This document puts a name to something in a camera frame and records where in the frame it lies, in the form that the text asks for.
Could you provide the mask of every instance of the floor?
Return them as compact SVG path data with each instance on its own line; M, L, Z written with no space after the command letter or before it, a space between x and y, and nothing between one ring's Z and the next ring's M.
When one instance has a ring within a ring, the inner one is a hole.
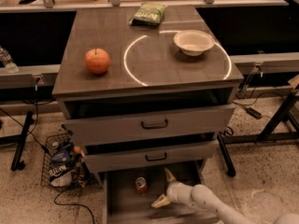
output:
M235 100L251 104L255 98ZM259 133L282 102L282 98L259 98L252 107L263 114L254 119L239 105L229 126L235 134ZM34 105L0 104L20 123ZM0 136L17 134L21 126L0 110L3 129ZM47 137L64 133L64 116L55 102L38 106L38 121L33 132L45 144ZM288 123L280 123L275 132L289 130ZM230 145L228 150L234 162L236 176L226 174L226 165L218 149L206 162L203 178L206 185L225 203L231 205L256 223L272 223L286 213L299 213L299 141L280 141L259 144ZM41 185L43 150L32 135L27 137L21 159L26 166L21 171L10 171L15 147L0 149L0 223L7 224L80 224L93 223L90 212L77 205L57 205L60 194L51 187ZM71 189L62 193L58 203L81 203L90 208L95 223L102 223L103 190L96 183L84 189Z

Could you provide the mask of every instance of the drawer handle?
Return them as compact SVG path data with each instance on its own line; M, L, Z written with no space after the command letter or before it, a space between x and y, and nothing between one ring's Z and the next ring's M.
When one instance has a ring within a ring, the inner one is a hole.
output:
M168 126L168 120L166 119L163 124L148 125L144 121L141 121L141 127L145 130L162 129Z
M149 159L148 155L146 155L146 160L147 161L164 161L167 159L167 154L164 153L164 156L161 158L153 158L153 159Z

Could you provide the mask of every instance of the black metal stand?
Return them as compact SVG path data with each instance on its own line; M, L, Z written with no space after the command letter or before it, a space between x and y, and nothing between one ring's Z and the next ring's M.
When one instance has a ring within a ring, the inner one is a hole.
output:
M225 163L227 165L229 176L235 176L235 168L231 160L230 154L226 148L229 144L241 144L241 143L254 143L264 141L277 141L277 140L291 140L299 138L299 125L298 121L292 116L290 110L298 101L298 88L291 91L276 114L271 118L268 124L264 127L260 134L253 135L239 135L239 136L223 136L218 134L218 141L221 147L221 152ZM296 132L289 133L272 133L281 121L289 120Z
M11 135L7 137L0 138L0 145L18 143L13 162L11 164L11 171L16 171L17 169L22 170L25 167L24 161L20 161L22 150L25 146L26 137L28 134L29 126L32 124L33 112L29 111L26 116L24 126L22 128L21 134Z

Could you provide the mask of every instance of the drawer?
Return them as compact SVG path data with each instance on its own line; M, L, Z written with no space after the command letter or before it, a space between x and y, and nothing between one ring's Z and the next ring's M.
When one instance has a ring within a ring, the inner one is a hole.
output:
M91 119L69 119L65 123L77 146L128 142L151 138L222 131L235 106L150 112Z
M213 140L195 144L85 155L84 160L90 172L102 173L182 161L205 160L213 156L217 145L218 142Z
M164 167L167 167L177 180L184 184L194 186L203 181L198 172L198 165L193 161L106 172L102 223L218 223L219 219L212 213L198 212L182 204L171 203L157 209L150 206L167 188ZM135 192L135 181L140 176L143 176L148 183L149 189L145 196Z

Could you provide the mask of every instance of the red can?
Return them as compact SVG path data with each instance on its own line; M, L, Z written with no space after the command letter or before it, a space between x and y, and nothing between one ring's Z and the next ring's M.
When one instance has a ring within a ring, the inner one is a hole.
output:
M148 192L148 189L149 189L148 183L144 177L139 177L135 181L135 190L139 195L141 195L141 196L146 195L146 193Z

